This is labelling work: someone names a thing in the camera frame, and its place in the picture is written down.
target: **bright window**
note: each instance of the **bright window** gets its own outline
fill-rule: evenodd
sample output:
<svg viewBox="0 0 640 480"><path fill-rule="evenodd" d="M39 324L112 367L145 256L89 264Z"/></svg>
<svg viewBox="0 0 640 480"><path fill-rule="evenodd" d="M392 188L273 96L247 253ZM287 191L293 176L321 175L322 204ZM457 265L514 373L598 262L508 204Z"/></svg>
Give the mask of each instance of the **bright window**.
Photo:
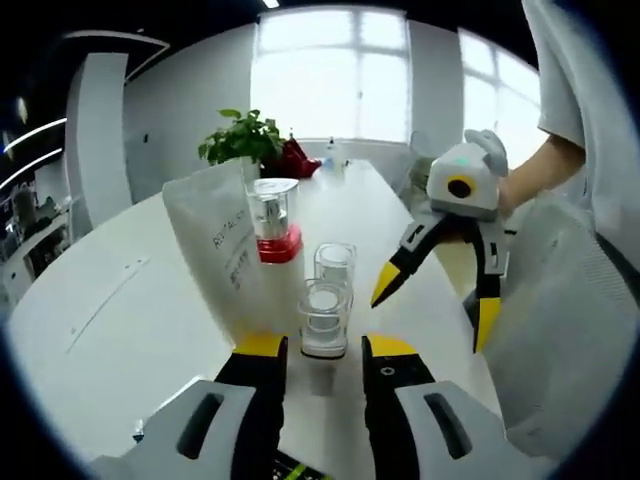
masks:
<svg viewBox="0 0 640 480"><path fill-rule="evenodd" d="M260 20L251 108L283 135L406 142L410 91L401 12L305 8Z"/></svg>
<svg viewBox="0 0 640 480"><path fill-rule="evenodd" d="M464 68L464 128L495 131L509 168L526 161L546 140L538 130L538 72L506 50L460 31Z"/></svg>

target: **ceiling light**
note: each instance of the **ceiling light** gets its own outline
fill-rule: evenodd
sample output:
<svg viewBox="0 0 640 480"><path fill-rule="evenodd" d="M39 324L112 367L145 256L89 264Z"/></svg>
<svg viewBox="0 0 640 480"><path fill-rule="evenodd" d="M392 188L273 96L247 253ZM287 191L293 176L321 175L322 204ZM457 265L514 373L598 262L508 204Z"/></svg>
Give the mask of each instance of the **ceiling light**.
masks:
<svg viewBox="0 0 640 480"><path fill-rule="evenodd" d="M36 158L33 162L31 162L29 165L25 165L24 167L22 167L20 170L18 170L16 173L14 173L13 175L11 175L9 178L7 178L4 182L2 182L0 184L0 190L2 190L5 186L7 186L9 183L11 183L13 180L15 180L15 178L26 172L27 170L29 170L31 167L33 167L34 165L37 165L38 163L46 160L49 157L53 157L54 155L57 155L58 153L62 152L61 148L57 148L55 149L53 152L49 152L46 155L41 156L40 158Z"/></svg>
<svg viewBox="0 0 640 480"><path fill-rule="evenodd" d="M3 130L2 131L2 143L4 145L9 145L11 143L10 138L11 137L9 137L9 132L7 132L6 130ZM10 160L13 160L13 151L9 150L7 152L7 156L9 157Z"/></svg>
<svg viewBox="0 0 640 480"><path fill-rule="evenodd" d="M43 126L38 127L38 128L36 128L34 130L31 130L29 133L25 133L23 136L16 138L13 142L11 142L9 145L4 147L3 153L7 153L7 150L15 147L19 143L24 142L27 138L32 137L36 133L40 133L41 131L46 130L47 128L55 127L56 125L60 125L61 123L64 123L66 121L67 121L66 118L61 118L60 120L56 120L55 122L47 123L46 125L43 125Z"/></svg>
<svg viewBox="0 0 640 480"><path fill-rule="evenodd" d="M27 123L27 103L24 101L24 98L18 98L16 101L16 109L18 110L18 116L20 117L20 120L22 120L22 123Z"/></svg>

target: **person's arm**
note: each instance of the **person's arm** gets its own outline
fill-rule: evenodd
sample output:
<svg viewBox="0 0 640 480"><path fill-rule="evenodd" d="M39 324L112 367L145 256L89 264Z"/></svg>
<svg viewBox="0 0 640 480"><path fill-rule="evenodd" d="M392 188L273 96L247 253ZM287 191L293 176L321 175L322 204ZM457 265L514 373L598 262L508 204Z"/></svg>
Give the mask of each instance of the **person's arm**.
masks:
<svg viewBox="0 0 640 480"><path fill-rule="evenodd" d="M509 217L513 210L543 190L564 183L585 163L582 147L557 135L549 138L529 160L500 181L500 212Z"/></svg>

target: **potted plant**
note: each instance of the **potted plant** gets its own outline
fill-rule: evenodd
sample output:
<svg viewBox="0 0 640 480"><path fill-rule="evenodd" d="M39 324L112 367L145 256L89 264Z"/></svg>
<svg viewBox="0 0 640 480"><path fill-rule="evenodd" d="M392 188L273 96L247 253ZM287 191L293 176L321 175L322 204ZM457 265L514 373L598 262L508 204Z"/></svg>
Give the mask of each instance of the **potted plant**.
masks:
<svg viewBox="0 0 640 480"><path fill-rule="evenodd" d="M198 155L210 165L224 163L233 158L244 158L245 179L260 176L261 169L268 169L280 160L284 139L275 120L260 120L260 110L251 110L246 116L238 110L224 109L218 113L230 118L229 128L219 128L204 139L198 147Z"/></svg>

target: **red object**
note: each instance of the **red object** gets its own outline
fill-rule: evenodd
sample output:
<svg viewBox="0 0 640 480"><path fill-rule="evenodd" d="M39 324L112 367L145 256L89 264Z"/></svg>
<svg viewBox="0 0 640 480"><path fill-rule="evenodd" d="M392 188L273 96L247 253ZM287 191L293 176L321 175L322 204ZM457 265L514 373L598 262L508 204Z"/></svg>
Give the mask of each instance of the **red object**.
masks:
<svg viewBox="0 0 640 480"><path fill-rule="evenodd" d="M291 138L282 146L282 158L266 169L268 177L311 178L313 172L320 167L320 162L309 160L298 142Z"/></svg>
<svg viewBox="0 0 640 480"><path fill-rule="evenodd" d="M300 227L292 225L287 234L275 240L258 240L258 253L262 263L287 263L302 249Z"/></svg>

